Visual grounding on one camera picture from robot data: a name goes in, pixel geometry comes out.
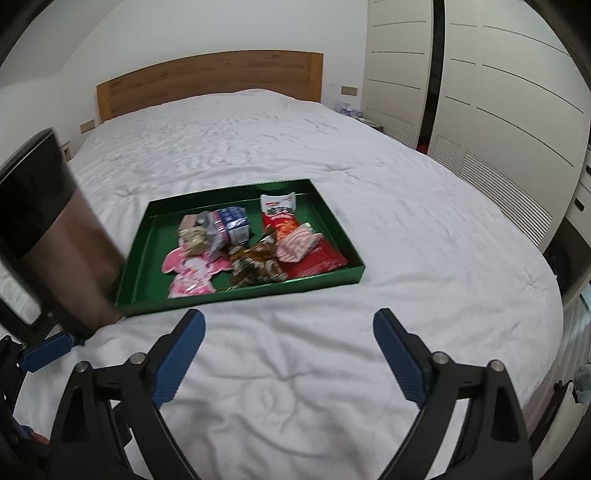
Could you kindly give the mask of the person forearm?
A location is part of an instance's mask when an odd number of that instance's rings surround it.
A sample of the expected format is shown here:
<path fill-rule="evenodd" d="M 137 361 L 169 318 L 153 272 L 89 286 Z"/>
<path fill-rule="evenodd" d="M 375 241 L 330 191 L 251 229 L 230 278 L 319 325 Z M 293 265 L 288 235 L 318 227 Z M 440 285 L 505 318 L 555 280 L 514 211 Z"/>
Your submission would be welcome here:
<path fill-rule="evenodd" d="M 24 260 L 29 285 L 64 330 L 88 338 L 122 318 L 111 296 L 124 259 L 80 190 Z"/>

